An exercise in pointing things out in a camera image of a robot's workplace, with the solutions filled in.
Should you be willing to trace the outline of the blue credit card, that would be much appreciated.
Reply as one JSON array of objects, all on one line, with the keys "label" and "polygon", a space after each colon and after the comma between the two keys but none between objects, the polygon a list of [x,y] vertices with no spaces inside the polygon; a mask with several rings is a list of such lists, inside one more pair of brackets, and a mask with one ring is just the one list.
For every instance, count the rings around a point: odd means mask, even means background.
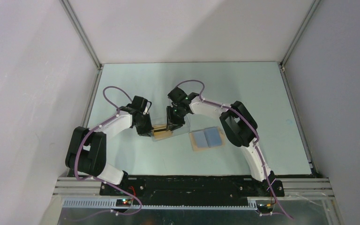
[{"label": "blue credit card", "polygon": [[221,138],[221,133],[218,127],[210,127],[204,130],[206,139],[208,142],[208,147],[218,147],[223,145],[223,141]]},{"label": "blue credit card", "polygon": [[207,148],[209,146],[203,130],[194,131],[191,134],[197,148]]}]

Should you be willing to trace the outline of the beige leather card holder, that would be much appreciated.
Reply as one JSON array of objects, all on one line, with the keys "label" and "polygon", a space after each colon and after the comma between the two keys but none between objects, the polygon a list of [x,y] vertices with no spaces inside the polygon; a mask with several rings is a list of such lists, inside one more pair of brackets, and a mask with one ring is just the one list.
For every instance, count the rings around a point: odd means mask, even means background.
[{"label": "beige leather card holder", "polygon": [[208,127],[189,133],[193,151],[202,151],[225,146],[226,136],[219,127]]}]

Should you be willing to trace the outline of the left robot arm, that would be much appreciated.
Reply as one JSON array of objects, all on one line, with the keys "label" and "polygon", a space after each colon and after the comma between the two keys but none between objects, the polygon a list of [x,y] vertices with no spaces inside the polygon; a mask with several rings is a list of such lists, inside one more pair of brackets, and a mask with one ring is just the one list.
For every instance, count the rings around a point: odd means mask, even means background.
[{"label": "left robot arm", "polygon": [[130,104],[121,106],[95,127],[76,127],[67,151],[66,167],[111,183],[111,189],[118,195],[126,194],[129,182],[124,178],[128,174],[107,162],[107,140],[130,128],[135,128],[139,136],[151,137],[151,105],[147,99],[134,96]]}]

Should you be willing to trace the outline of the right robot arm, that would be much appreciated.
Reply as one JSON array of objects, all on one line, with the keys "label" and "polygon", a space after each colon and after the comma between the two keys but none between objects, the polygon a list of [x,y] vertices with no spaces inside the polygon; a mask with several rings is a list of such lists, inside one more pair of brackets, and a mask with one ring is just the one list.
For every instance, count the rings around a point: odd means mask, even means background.
[{"label": "right robot arm", "polygon": [[254,180],[254,190],[260,196],[266,196],[276,181],[274,172],[268,166],[259,146],[257,123],[243,103],[235,101],[226,105],[209,101],[201,94],[186,94],[175,87],[168,93],[171,101],[166,108],[167,130],[176,130],[185,124],[185,116],[197,114],[219,119],[228,141],[239,147],[247,161]]}]

